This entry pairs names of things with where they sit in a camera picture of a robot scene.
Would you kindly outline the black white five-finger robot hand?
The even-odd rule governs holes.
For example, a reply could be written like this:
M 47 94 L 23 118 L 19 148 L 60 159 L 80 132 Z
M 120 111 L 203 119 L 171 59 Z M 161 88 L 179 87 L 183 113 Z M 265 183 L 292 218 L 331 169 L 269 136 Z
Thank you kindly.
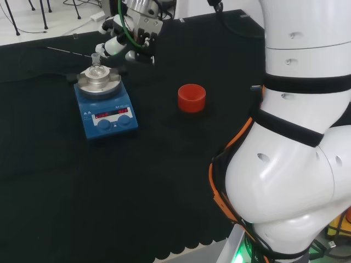
M 112 37 L 107 42 L 97 44 L 95 47 L 95 52 L 101 57 L 108 58 L 120 53 L 129 42 L 118 14 L 107 18 L 99 28 L 99 32 L 103 35 L 109 33 Z

